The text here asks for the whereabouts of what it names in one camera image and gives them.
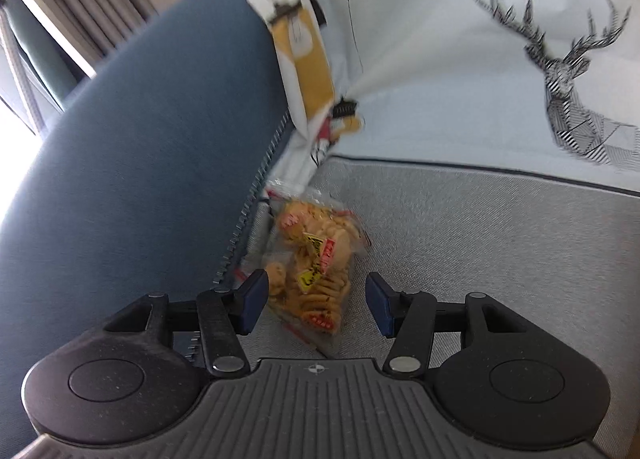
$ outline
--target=metal rivet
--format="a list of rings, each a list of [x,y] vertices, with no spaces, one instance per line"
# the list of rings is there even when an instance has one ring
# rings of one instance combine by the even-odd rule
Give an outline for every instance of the metal rivet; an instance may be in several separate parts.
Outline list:
[[[420,361],[412,356],[396,356],[389,366],[396,373],[413,373],[420,368]]]
[[[220,356],[212,366],[220,373],[236,373],[244,367],[244,360],[237,356]]]

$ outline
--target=black circular pad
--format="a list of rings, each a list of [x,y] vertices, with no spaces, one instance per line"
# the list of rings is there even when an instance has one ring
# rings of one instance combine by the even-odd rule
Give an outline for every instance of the black circular pad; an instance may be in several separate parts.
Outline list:
[[[142,369],[126,360],[95,360],[69,376],[69,387],[87,401],[117,401],[133,394],[145,379]]]
[[[80,337],[38,362],[22,388],[39,433],[109,445],[143,439],[180,419],[200,393],[195,368],[140,335]]]
[[[496,365],[490,380],[496,392],[522,403],[542,403],[554,399],[564,389],[562,374],[535,360],[511,360]]]
[[[446,360],[434,391],[469,433],[544,450],[592,437],[609,406],[594,363],[547,333],[491,333]]]

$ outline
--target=red label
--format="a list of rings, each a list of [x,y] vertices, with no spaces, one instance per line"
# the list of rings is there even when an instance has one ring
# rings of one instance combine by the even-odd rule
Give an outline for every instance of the red label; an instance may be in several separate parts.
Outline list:
[[[324,248],[322,248],[322,255],[320,255],[320,271],[324,275],[326,270],[329,269],[329,265],[334,257],[334,239],[327,239],[324,242]]]
[[[323,329],[332,330],[334,328],[334,321],[322,315],[310,316],[309,320]]]

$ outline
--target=gray cushion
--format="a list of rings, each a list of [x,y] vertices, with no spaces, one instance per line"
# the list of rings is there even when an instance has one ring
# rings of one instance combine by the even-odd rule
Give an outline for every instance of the gray cushion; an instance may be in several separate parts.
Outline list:
[[[33,363],[148,291],[209,287],[287,110],[246,0],[183,0],[84,86],[0,235],[0,457]]]
[[[365,302],[367,273],[409,293],[462,302],[484,291],[593,360],[611,403],[595,442],[623,459],[640,411],[640,200],[552,180],[431,164],[329,158],[312,186],[362,220],[372,246],[356,259],[338,356],[382,365],[393,341]],[[283,337],[265,310],[242,339],[249,358],[317,357]],[[431,366],[460,350],[436,334]]]

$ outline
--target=zipper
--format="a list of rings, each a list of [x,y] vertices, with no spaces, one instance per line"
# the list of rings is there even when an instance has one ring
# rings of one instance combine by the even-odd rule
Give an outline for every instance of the zipper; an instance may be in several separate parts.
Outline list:
[[[216,277],[213,279],[213,289],[222,289],[223,287],[223,282],[225,281],[231,264],[234,261],[238,244],[243,238],[244,230],[248,227],[247,221],[249,220],[255,201],[258,199],[258,195],[264,188],[264,181],[271,168],[273,156],[282,141],[282,135],[284,134],[290,119],[289,110],[287,109],[287,112],[282,116],[282,119],[276,127],[273,137],[271,137],[271,142],[269,143],[267,151],[260,162],[260,166],[258,167],[254,180],[251,183],[249,194],[247,195],[244,205],[242,206],[242,210],[240,211],[240,217],[238,222],[236,222],[236,227],[231,235],[231,239],[229,239],[229,244],[226,246],[226,251],[216,272]],[[187,355],[185,356],[185,358],[187,358],[191,363],[196,360],[196,357],[200,352],[200,343],[200,332],[196,331],[191,338],[191,343],[188,348]]]

